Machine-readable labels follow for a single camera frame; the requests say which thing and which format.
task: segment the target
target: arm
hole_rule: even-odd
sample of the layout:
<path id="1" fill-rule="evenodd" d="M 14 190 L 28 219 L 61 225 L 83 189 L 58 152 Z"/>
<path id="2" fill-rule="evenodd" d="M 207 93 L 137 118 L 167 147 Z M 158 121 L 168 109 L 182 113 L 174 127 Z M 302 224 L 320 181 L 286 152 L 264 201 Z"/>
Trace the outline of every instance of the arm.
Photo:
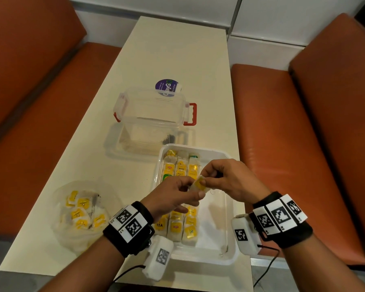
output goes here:
<path id="1" fill-rule="evenodd" d="M 223 177 L 215 178 L 218 172 Z M 213 160 L 202 175 L 203 185 L 218 188 L 233 199 L 244 203 L 257 203 L 271 191 L 236 160 Z M 315 235 L 292 247 L 282 250 L 297 287 L 302 292 L 365 292 L 365 284 Z"/>
<path id="2" fill-rule="evenodd" d="M 188 176 L 168 177 L 141 203 L 158 221 L 172 210 L 187 213 L 181 204 L 199 206 L 204 192 L 186 191 L 194 179 Z M 104 236 L 64 268 L 40 292 L 100 292 L 107 291 L 124 262 L 124 257 Z"/>

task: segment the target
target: floor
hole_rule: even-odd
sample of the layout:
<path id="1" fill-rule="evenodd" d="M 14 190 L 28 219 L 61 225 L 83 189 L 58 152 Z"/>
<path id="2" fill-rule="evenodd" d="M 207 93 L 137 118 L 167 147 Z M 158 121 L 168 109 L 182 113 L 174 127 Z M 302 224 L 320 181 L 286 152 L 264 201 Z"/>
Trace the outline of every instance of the floor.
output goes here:
<path id="1" fill-rule="evenodd" d="M 0 241 L 0 263 L 4 259 L 7 251 L 11 246 L 10 242 Z M 254 282 L 258 279 L 265 267 L 252 267 L 252 273 Z M 365 282 L 365 273 L 359 275 L 359 277 Z M 49 276 L 9 273 L 0 271 L 0 292 L 34 292 L 38 291 L 45 283 L 50 280 Z M 124 292 L 132 291 L 132 285 L 127 287 L 125 285 L 114 285 L 108 291 L 110 292 Z M 138 287 L 135 291 L 157 291 L 164 292 L 171 289 L 159 289 L 155 287 Z M 268 273 L 260 280 L 259 285 L 254 289 L 255 292 L 297 292 L 295 281 L 292 278 L 291 272 L 286 269 L 271 268 Z"/>

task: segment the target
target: clear plastic bag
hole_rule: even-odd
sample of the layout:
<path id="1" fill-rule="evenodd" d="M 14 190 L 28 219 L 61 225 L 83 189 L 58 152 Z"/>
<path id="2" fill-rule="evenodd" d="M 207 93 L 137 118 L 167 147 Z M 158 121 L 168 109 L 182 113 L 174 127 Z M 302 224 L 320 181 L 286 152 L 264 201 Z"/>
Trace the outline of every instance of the clear plastic bag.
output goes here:
<path id="1" fill-rule="evenodd" d="M 74 191 L 75 201 L 68 201 Z M 72 181 L 52 193 L 48 208 L 58 242 L 78 256 L 103 234 L 122 202 L 112 186 L 103 181 Z"/>

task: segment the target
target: purple sticker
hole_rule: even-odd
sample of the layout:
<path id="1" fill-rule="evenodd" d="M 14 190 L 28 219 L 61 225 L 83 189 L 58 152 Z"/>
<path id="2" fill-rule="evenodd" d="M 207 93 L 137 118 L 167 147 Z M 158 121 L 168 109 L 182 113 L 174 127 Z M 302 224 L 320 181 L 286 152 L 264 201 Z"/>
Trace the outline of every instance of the purple sticker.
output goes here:
<path id="1" fill-rule="evenodd" d="M 172 97 L 172 96 L 174 96 L 174 94 L 170 94 L 170 93 L 167 93 L 167 92 L 168 91 L 169 92 L 176 92 L 177 84 L 178 84 L 178 82 L 175 81 L 175 80 L 163 79 L 163 80 L 157 82 L 156 89 L 166 91 L 165 93 L 160 92 L 161 95 Z"/>

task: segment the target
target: white marker card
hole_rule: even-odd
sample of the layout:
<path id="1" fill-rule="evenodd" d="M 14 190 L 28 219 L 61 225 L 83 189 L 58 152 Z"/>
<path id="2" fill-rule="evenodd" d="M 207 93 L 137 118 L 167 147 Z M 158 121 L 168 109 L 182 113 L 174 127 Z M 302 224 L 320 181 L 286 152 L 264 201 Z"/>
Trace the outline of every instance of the white marker card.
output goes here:
<path id="1" fill-rule="evenodd" d="M 125 225 L 127 221 L 130 220 L 130 218 L 137 213 L 138 210 L 136 210 L 133 206 L 128 205 L 126 208 L 123 208 L 121 211 L 119 211 L 110 221 L 110 224 L 119 231 L 122 226 Z"/>
<path id="2" fill-rule="evenodd" d="M 274 235 L 281 232 L 264 206 L 253 209 L 253 212 L 267 235 Z"/>
<path id="3" fill-rule="evenodd" d="M 134 215 L 119 231 L 123 239 L 128 243 L 147 225 L 146 219 L 141 213 Z"/>
<path id="4" fill-rule="evenodd" d="M 281 231 L 285 232 L 297 226 L 291 214 L 289 214 L 289 212 L 280 200 L 276 200 L 267 204 L 266 208 L 271 213 Z"/>
<path id="5" fill-rule="evenodd" d="M 307 219 L 306 214 L 300 209 L 299 206 L 292 200 L 292 198 L 286 194 L 280 198 L 284 204 L 287 206 L 288 210 L 293 213 L 293 215 L 297 218 L 299 223 L 302 223 L 304 220 Z"/>

